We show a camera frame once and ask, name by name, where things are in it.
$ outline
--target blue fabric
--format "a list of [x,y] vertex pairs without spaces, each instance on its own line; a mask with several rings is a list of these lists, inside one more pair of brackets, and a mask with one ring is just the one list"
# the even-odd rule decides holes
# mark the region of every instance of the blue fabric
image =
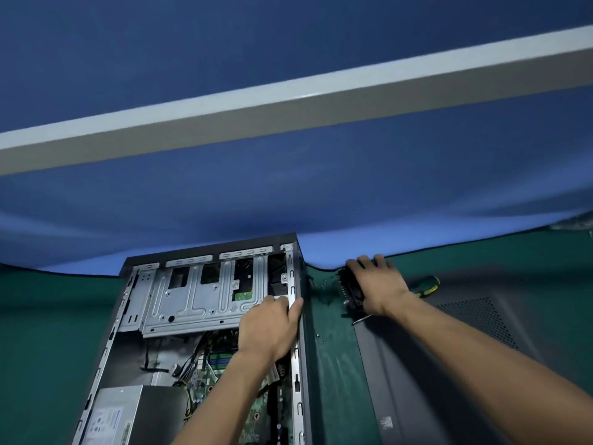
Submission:
[[0,132],[592,23],[591,0],[0,0]]
[[0,261],[126,256],[296,231],[307,262],[401,253],[593,208],[593,87],[0,178]]

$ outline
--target white metal bar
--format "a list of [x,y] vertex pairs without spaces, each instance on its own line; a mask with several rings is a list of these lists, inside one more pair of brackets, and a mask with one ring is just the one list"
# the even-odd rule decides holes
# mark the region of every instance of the white metal bar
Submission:
[[593,26],[0,133],[0,175],[593,84]]

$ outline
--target person's right hand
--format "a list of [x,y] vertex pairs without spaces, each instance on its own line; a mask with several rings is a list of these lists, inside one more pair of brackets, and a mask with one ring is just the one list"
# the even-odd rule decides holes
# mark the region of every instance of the person's right hand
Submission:
[[410,296],[416,298],[407,287],[400,272],[391,262],[385,262],[382,254],[375,254],[376,266],[366,254],[356,260],[349,259],[346,265],[352,270],[365,296],[363,306],[367,314],[387,316],[389,308]]

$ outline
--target green mat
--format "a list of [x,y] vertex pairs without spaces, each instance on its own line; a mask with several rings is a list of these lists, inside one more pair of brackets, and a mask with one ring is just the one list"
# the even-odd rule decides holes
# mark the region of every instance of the green mat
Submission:
[[[538,333],[560,356],[556,371],[593,393],[593,239],[537,231],[393,258],[405,277],[496,265],[515,275]],[[380,443],[362,362],[334,272],[308,269],[318,363],[317,419],[328,445]],[[0,437],[11,445],[63,445],[84,402],[117,278],[0,267]]]

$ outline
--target ventilation holes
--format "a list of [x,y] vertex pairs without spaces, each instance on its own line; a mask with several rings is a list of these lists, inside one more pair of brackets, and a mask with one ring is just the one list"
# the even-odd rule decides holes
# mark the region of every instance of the ventilation holes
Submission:
[[511,348],[518,348],[490,298],[468,299],[435,306]]

